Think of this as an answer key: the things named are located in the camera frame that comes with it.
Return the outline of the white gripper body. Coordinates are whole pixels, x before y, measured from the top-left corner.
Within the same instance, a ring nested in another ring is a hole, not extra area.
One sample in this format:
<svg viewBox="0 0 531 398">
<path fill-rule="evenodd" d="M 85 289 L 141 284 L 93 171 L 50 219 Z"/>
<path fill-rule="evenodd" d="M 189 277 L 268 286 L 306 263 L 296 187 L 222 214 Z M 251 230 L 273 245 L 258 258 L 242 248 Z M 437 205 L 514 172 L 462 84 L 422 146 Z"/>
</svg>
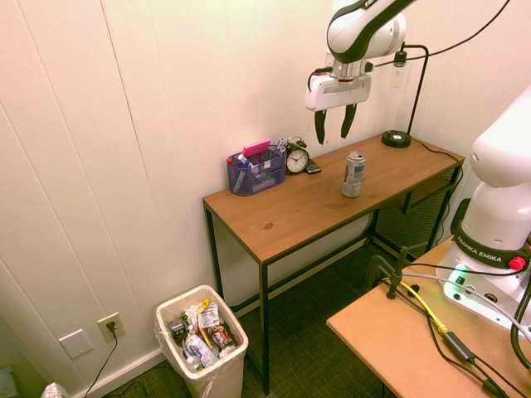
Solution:
<svg viewBox="0 0 531 398">
<path fill-rule="evenodd" d="M 368 99 L 371 85 L 370 75 L 359 75 L 349 82 L 340 82 L 329 74 L 314 75 L 306 90 L 304 105 L 309 110 L 321 111 L 362 103 Z"/>
</svg>

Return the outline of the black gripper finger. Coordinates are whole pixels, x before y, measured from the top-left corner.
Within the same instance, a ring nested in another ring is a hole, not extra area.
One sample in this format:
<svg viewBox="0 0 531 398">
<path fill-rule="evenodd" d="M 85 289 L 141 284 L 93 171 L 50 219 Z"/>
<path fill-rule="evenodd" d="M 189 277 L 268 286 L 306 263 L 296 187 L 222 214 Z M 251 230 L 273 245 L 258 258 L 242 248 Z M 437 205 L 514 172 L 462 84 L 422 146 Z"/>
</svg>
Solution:
<svg viewBox="0 0 531 398">
<path fill-rule="evenodd" d="M 345 106 L 345 114 L 341 126 L 341 138 L 347 138 L 353 124 L 357 111 L 357 104 L 348 104 Z"/>
<path fill-rule="evenodd" d="M 316 137 L 320 145 L 324 145 L 325 120 L 326 120 L 325 109 L 314 112 L 314 127 L 315 127 Z"/>
</svg>

